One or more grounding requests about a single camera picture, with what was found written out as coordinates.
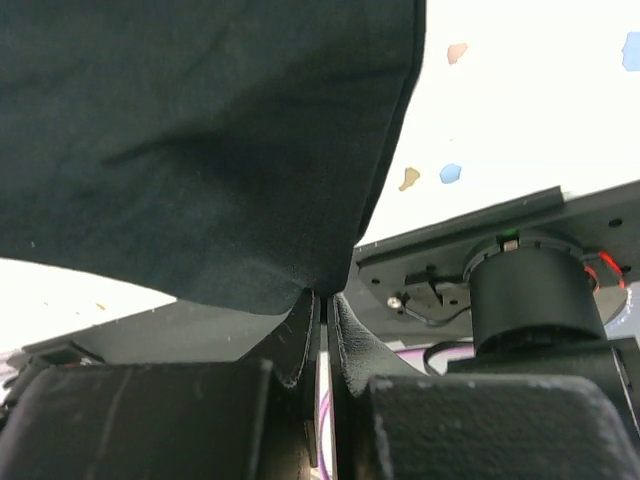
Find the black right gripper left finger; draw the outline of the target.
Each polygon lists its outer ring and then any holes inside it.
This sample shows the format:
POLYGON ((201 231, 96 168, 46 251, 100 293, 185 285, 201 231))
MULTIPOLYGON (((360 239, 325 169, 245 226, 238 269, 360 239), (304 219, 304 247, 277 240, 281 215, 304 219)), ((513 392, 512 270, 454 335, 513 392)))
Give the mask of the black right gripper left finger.
POLYGON ((306 479, 317 463, 320 302, 304 291, 240 359, 33 354, 1 407, 5 479, 306 479))

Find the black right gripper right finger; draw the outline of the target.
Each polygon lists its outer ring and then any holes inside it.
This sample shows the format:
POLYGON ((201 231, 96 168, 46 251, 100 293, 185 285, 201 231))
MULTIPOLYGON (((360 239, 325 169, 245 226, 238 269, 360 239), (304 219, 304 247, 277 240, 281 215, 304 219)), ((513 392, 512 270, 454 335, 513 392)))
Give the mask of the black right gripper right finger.
POLYGON ((327 303, 340 479, 635 479, 607 395, 576 376, 427 376, 327 303))

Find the black t-shirt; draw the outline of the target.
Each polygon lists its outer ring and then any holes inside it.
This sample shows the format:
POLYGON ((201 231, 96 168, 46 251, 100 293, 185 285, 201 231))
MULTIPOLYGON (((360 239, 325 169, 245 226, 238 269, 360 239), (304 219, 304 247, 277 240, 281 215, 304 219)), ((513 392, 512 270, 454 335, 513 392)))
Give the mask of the black t-shirt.
POLYGON ((275 315, 340 292, 421 1, 5 1, 1 254, 275 315))

